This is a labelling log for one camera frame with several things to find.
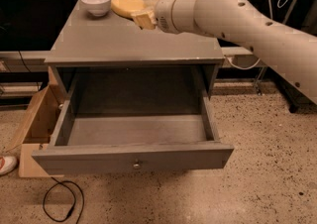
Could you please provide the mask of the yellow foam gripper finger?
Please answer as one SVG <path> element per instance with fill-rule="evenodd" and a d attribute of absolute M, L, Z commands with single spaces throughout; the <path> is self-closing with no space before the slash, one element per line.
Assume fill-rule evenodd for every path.
<path fill-rule="evenodd" d="M 144 8 L 152 8 L 152 9 L 154 9 L 154 7 L 156 6 L 158 1 L 159 0 L 145 0 L 144 1 Z"/>
<path fill-rule="evenodd" d="M 132 19 L 137 26 L 141 29 L 153 30 L 156 25 L 156 17 L 153 10 L 142 10 L 134 12 L 132 14 Z"/>

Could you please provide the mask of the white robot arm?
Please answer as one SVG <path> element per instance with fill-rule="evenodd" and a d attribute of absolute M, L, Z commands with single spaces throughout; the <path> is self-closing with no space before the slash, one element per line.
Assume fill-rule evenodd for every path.
<path fill-rule="evenodd" d="M 156 0 L 132 19 L 143 29 L 210 36 L 243 47 L 317 103 L 317 37 L 268 18 L 248 0 Z"/>

